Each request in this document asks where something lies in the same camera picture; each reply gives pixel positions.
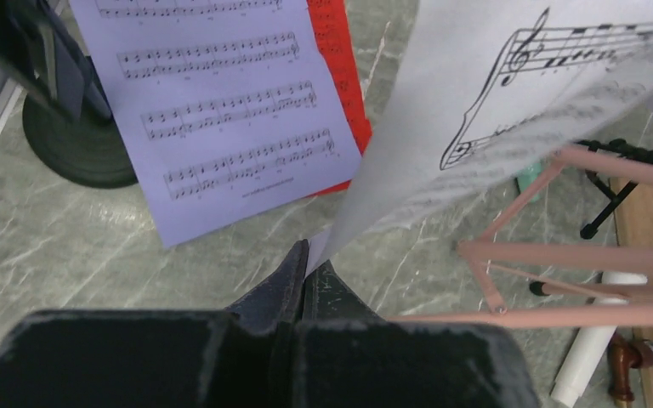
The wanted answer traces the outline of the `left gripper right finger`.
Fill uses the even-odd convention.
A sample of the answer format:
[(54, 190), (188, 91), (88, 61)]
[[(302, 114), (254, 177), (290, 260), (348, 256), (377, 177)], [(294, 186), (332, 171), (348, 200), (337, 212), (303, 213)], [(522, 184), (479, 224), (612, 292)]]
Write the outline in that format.
[(529, 369), (503, 328), (394, 323), (329, 263), (304, 283), (292, 352), (296, 407), (537, 407)]

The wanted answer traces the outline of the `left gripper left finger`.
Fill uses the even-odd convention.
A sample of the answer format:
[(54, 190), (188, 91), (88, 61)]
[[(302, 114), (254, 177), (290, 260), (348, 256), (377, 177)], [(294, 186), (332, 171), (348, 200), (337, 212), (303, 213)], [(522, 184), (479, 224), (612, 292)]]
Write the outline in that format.
[(0, 407), (288, 407), (308, 255), (225, 309), (29, 314), (0, 342)]

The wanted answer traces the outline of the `white handheld microphone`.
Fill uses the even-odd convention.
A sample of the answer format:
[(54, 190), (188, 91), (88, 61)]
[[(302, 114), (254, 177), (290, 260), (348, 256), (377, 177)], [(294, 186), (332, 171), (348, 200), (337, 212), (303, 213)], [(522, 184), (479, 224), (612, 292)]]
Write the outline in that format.
[[(635, 286), (645, 285), (647, 281), (645, 275), (605, 271), (601, 275), (600, 283)], [(596, 304), (627, 303), (626, 300), (616, 297), (597, 297), (594, 302)], [(596, 326), (579, 329), (555, 378), (550, 394), (552, 400), (564, 407), (574, 407), (582, 397), (616, 328), (617, 326)]]

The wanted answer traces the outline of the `purple sheet paper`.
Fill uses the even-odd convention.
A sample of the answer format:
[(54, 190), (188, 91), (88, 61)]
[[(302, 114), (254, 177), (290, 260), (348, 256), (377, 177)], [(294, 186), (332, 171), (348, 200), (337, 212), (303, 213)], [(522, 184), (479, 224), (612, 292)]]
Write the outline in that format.
[(305, 1), (73, 1), (165, 247), (361, 161)]

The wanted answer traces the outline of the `black round-base mic stand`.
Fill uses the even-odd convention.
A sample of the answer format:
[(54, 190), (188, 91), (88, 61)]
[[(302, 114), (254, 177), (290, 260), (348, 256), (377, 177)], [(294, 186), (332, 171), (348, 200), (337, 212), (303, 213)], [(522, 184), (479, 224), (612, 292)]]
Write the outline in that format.
[(94, 68), (46, 1), (0, 1), (0, 69), (27, 92), (35, 155), (63, 179), (116, 189), (138, 180)]

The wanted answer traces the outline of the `red sheet music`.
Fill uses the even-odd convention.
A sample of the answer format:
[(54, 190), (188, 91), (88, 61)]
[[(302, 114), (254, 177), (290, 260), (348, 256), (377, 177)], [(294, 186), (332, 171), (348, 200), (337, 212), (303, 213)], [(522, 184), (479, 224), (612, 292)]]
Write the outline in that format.
[(332, 75), (344, 114), (360, 153), (372, 136), (366, 116), (344, 1), (308, 0), (317, 47)]

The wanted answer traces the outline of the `pink music stand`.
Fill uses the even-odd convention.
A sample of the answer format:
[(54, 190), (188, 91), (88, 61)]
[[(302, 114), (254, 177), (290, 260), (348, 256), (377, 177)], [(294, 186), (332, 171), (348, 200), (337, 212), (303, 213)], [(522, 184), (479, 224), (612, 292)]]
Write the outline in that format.
[(558, 280), (541, 278), (540, 281), (545, 285), (554, 286), (563, 292), (578, 293), (591, 298), (619, 298), (626, 300), (627, 303), (553, 309), (509, 309), (487, 272), (489, 268), (503, 269), (504, 262), (627, 272), (623, 262), (625, 252), (620, 246), (499, 243), (493, 240), (493, 236), (536, 193), (560, 175), (564, 167), (579, 167), (597, 173), (614, 175), (613, 173), (622, 162), (646, 164), (606, 156), (574, 145), (555, 152), (548, 169), (527, 191), (520, 194), (478, 239), (463, 241), (457, 247), (458, 253), (467, 261), (484, 294), (488, 306), (487, 311), (459, 314), (406, 315), (397, 317), (397, 321), (424, 323), (474, 322), (510, 328), (637, 326), (640, 315), (647, 310), (643, 304), (634, 303), (631, 299), (633, 289), (638, 285), (573, 285)]

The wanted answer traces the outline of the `green condenser microphone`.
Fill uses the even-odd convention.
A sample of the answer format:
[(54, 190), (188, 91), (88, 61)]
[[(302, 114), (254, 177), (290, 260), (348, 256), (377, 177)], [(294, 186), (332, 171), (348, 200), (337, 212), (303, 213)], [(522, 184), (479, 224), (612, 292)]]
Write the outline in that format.
[(520, 194), (527, 191), (533, 183), (535, 183), (541, 176), (543, 171), (543, 164), (537, 161), (529, 167), (523, 169), (516, 177), (516, 185)]

